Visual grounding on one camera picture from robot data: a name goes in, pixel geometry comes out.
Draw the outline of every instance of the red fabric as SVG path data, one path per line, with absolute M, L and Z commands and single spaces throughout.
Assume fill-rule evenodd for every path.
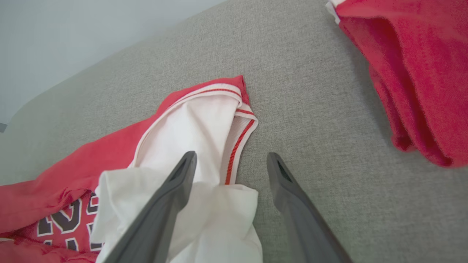
M 15 240 L 0 241 L 2 261 L 94 262 L 97 253 L 89 244 L 89 224 L 94 220 L 93 206 L 97 202 L 96 197 L 92 198 L 92 191 L 101 173 L 128 167 L 140 138 L 157 118 L 188 93 L 216 83 L 238 87 L 242 101 L 249 105 L 242 76 L 212 80 L 177 91 L 171 93 L 150 118 L 81 146 L 37 179 L 0 186 L 0 237 Z M 60 216 L 73 220 L 72 211 L 80 211 L 78 226 L 59 229 L 53 221 L 60 220 Z M 39 224 L 46 228 L 51 226 L 51 233 L 40 233 Z M 79 252 L 66 249 L 66 240 L 70 239 L 79 246 Z
M 347 0 L 340 28 L 369 72 L 395 147 L 468 164 L 468 1 Z

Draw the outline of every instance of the folded red cloth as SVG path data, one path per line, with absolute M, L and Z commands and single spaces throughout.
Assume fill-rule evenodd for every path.
M 395 147 L 467 165 L 468 1 L 346 0 L 335 11 L 370 63 Z

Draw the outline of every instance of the gray fabric surface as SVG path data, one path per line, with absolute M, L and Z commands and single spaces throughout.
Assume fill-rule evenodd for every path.
M 238 182 L 260 192 L 254 225 L 265 262 L 292 261 L 269 151 L 355 262 L 468 262 L 468 170 L 392 146 L 367 63 L 322 1 L 230 0 L 60 83 L 3 134 L 1 183 L 34 179 L 82 144 L 149 117 L 170 92 L 239 74 L 259 126 Z

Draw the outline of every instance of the red and white garment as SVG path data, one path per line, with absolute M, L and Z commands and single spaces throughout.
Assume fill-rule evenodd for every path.
M 369 73 L 401 151 L 468 164 L 468 1 L 329 0 Z
M 198 106 L 206 110 L 206 103 L 216 104 L 226 99 L 230 101 L 226 106 L 235 105 L 231 115 L 227 114 L 228 110 L 223 110 L 223 119 L 217 119 L 215 115 L 210 120 L 199 119 L 204 115 L 197 113 Z M 176 116 L 185 118 L 185 122 Z M 180 139 L 191 146 L 193 141 L 187 137 L 190 133 L 184 130 L 187 123 L 202 131 L 198 134 L 202 137 L 190 137 L 194 141 L 205 140 L 210 145 L 220 145 L 219 142 L 224 140 L 223 147 L 218 148 L 223 154 L 217 184 L 234 184 L 241 150 L 258 123 L 250 109 L 241 76 L 212 80 L 174 92 L 163 101 L 155 115 L 83 145 L 36 180 L 0 186 L 0 257 L 8 262 L 30 262 L 31 258 L 35 262 L 94 262 L 103 247 L 89 239 L 99 211 L 98 198 L 93 191 L 101 173 L 128 167 L 157 170 L 163 165 L 159 172 L 162 174 L 167 170 L 168 175 L 176 162 L 160 163 L 158 158 L 162 154 L 156 149 L 165 147 L 167 155 L 174 158 L 181 149 L 168 147 L 165 143 L 171 139 L 158 134 L 163 132 L 172 141 Z M 203 125 L 208 124 L 222 130 L 218 125 L 225 127 L 227 123 L 230 126 L 227 134 L 222 135 L 225 138 L 203 129 Z M 208 152 L 197 152 L 197 155 L 198 164 L 216 159 Z

